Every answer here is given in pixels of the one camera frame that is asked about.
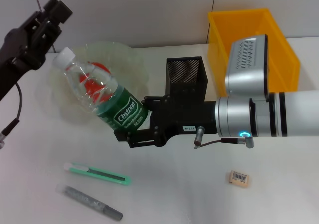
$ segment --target gray marker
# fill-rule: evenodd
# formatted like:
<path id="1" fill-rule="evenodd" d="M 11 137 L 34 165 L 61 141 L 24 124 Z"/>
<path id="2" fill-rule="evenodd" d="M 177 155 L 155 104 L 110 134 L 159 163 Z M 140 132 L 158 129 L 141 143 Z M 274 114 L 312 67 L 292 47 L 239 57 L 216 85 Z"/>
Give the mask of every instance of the gray marker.
<path id="1" fill-rule="evenodd" d="M 102 203 L 88 195 L 86 195 L 85 193 L 82 193 L 78 190 L 76 190 L 75 188 L 72 188 L 70 186 L 67 185 L 63 185 L 63 184 L 58 184 L 56 186 L 56 191 L 59 193 L 62 193 L 74 200 L 77 200 L 78 202 L 91 207 L 95 210 L 97 210 L 98 212 L 111 217 L 115 220 L 121 220 L 123 217 L 123 213 L 111 208 L 110 206 L 106 205 L 105 203 Z"/>

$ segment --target red object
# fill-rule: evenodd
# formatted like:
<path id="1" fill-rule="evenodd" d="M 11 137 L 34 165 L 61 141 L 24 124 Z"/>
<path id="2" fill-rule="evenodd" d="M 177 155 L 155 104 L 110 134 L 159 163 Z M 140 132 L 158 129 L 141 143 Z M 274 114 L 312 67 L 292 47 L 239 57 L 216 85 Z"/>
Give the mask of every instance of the red object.
<path id="1" fill-rule="evenodd" d="M 104 71 L 106 71 L 107 73 L 111 73 L 109 71 L 109 69 L 107 69 L 104 65 L 102 65 L 101 63 L 98 63 L 98 62 L 90 62 L 91 64 L 103 69 Z M 79 75 L 79 82 L 83 82 L 85 79 L 87 79 L 88 77 L 88 73 L 85 74 L 85 75 Z M 93 99 L 93 102 L 95 102 L 100 93 L 97 92 L 98 90 L 102 89 L 105 87 L 105 85 L 101 85 L 101 84 L 98 84 L 96 81 L 92 80 L 92 79 L 88 79 L 85 83 L 84 83 L 84 87 L 86 89 L 86 93 L 92 97 Z M 107 101 L 111 96 L 112 96 L 113 93 L 110 93 L 110 94 L 103 94 L 102 97 L 100 98 L 100 102 L 103 102 L 103 101 Z"/>

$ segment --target yellow plastic bin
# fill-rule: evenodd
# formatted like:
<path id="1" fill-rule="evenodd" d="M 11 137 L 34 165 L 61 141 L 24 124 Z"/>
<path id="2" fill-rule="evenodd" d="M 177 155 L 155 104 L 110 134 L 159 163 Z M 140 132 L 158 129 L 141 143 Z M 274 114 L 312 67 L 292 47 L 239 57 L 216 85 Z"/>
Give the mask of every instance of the yellow plastic bin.
<path id="1" fill-rule="evenodd" d="M 232 43 L 260 34 L 268 35 L 269 91 L 297 90 L 300 62 L 268 9 L 217 11 L 208 17 L 208 59 L 220 96 L 227 95 L 225 76 Z"/>

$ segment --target marker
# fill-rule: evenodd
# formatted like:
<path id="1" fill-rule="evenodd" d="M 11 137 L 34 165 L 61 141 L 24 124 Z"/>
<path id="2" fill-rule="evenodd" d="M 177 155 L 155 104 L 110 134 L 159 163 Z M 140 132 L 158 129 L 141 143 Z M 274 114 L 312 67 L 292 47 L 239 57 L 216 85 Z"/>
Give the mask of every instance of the marker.
<path id="1" fill-rule="evenodd" d="M 111 173 L 102 169 L 86 167 L 78 163 L 65 163 L 64 170 L 122 185 L 129 185 L 131 183 L 131 179 L 127 176 Z"/>
<path id="2" fill-rule="evenodd" d="M 93 208 L 94 210 L 97 210 L 98 212 L 115 220 L 119 221 L 123 217 L 123 213 L 119 212 L 118 210 L 115 210 L 114 208 L 106 205 L 105 203 L 102 203 L 99 200 L 96 200 L 95 198 L 92 198 L 89 195 L 86 195 L 85 193 L 82 193 L 79 190 L 76 190 L 75 188 L 72 188 L 70 186 L 58 184 L 55 190 L 56 192 L 62 193 L 65 196 L 77 200 L 78 202 L 90 208 Z"/>

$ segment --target blue indicator light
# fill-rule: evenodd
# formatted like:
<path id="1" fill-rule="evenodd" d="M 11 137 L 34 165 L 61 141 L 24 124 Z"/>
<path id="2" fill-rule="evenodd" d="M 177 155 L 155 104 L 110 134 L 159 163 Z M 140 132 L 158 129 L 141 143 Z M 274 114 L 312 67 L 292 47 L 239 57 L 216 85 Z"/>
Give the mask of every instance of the blue indicator light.
<path id="1" fill-rule="evenodd" d="M 251 137 L 251 134 L 248 132 L 240 132 L 239 136 L 243 137 L 243 138 L 249 138 L 249 137 Z"/>

